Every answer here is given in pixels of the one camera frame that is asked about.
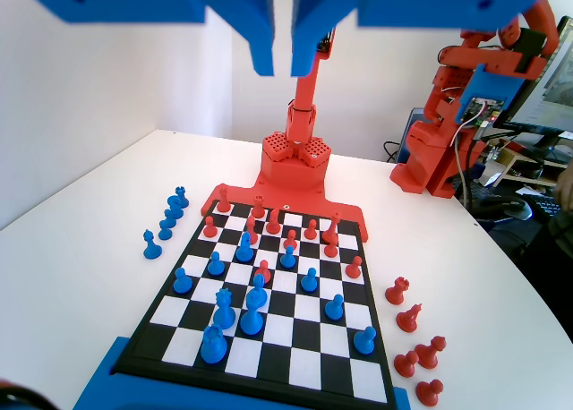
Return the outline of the person hand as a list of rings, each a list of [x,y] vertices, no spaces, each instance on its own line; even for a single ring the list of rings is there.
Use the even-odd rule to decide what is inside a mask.
[[[563,209],[569,207],[572,197],[572,169],[570,167],[566,168],[558,177],[553,190],[553,197]]]

